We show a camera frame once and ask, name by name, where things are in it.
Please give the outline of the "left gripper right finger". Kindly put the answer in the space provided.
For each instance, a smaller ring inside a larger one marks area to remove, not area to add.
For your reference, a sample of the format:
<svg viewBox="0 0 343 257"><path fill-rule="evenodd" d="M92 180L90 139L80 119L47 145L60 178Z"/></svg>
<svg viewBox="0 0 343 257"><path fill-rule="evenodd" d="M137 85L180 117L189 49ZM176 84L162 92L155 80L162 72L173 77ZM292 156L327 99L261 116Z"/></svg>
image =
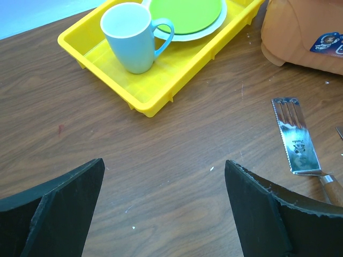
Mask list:
<svg viewBox="0 0 343 257"><path fill-rule="evenodd" d="M342 256L342 207L227 160L225 182L244 256Z"/></svg>

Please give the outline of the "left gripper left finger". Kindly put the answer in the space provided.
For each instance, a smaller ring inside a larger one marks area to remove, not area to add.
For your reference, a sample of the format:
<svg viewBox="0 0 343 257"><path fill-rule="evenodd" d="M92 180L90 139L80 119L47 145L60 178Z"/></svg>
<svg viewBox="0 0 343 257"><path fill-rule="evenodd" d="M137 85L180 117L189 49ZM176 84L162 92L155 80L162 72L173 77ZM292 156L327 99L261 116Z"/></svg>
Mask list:
<svg viewBox="0 0 343 257"><path fill-rule="evenodd" d="M81 256L104 172L96 158L1 199L1 256Z"/></svg>

